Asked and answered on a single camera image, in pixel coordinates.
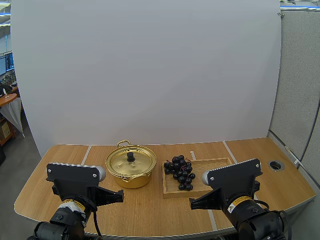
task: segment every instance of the yellow label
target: yellow label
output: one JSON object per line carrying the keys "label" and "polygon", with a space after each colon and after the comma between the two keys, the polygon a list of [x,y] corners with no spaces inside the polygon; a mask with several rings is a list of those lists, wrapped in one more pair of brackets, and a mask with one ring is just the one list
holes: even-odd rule
{"label": "yellow label", "polygon": [[251,200],[251,197],[249,197],[249,196],[241,196],[241,197],[237,198],[236,200],[234,200],[232,203],[233,203],[234,206],[237,206],[239,203],[242,203],[245,200]]}
{"label": "yellow label", "polygon": [[62,203],[63,204],[65,204],[65,203],[69,203],[69,202],[74,202],[75,204],[77,204],[77,206],[79,207],[79,208],[81,208],[82,209],[82,211],[85,211],[85,206],[83,206],[80,202],[78,202],[78,201],[73,201],[72,199],[66,199],[66,200],[64,200]]}
{"label": "yellow label", "polygon": [[234,200],[230,206],[228,207],[228,212],[232,213],[232,211],[236,208],[237,205],[239,205],[240,203],[246,201],[246,200],[251,200],[251,197],[249,196],[241,196],[238,197],[236,200]]}

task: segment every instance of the pot handle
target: pot handle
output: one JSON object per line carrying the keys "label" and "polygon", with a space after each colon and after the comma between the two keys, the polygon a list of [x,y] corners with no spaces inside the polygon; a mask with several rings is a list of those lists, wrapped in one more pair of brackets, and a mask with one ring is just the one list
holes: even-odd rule
{"label": "pot handle", "polygon": [[131,142],[129,142],[129,140],[122,140],[118,142],[118,144],[116,145],[116,148],[118,149],[120,147],[120,144],[123,144],[123,143],[128,143],[129,145],[132,145]]}
{"label": "pot handle", "polygon": [[151,172],[149,172],[149,173],[143,172],[143,173],[140,173],[140,174],[137,174],[137,175],[133,175],[133,176],[131,176],[129,178],[122,178],[122,180],[125,181],[126,183],[130,183],[132,180],[140,178],[140,177],[147,178],[147,177],[150,176],[150,174],[151,174]]}

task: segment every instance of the wooden tray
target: wooden tray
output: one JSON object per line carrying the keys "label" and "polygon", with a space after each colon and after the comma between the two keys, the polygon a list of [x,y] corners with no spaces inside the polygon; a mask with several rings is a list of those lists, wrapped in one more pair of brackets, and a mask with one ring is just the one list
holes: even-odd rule
{"label": "wooden tray", "polygon": [[193,189],[191,191],[179,190],[179,182],[174,179],[172,174],[165,174],[164,162],[162,162],[162,182],[163,182],[163,198],[189,198],[200,197],[212,191],[210,186],[204,185],[202,182],[202,174],[207,170],[222,168],[231,165],[228,157],[194,160],[192,162],[192,172],[195,174],[195,179],[192,180]]}

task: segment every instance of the gold pot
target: gold pot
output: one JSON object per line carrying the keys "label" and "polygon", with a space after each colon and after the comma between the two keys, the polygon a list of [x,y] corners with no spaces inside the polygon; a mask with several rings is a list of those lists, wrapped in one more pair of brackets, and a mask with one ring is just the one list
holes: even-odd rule
{"label": "gold pot", "polygon": [[106,159],[106,168],[117,184],[126,189],[137,189],[151,179],[151,172],[157,163],[156,155],[149,148],[131,145],[128,140],[118,142],[116,150]]}

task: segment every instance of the white backdrop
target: white backdrop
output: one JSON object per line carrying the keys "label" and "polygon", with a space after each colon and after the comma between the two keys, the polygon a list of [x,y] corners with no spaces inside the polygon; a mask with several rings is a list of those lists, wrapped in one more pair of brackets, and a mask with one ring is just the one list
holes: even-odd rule
{"label": "white backdrop", "polygon": [[278,11],[279,0],[15,0],[14,65],[40,154],[265,137]]}

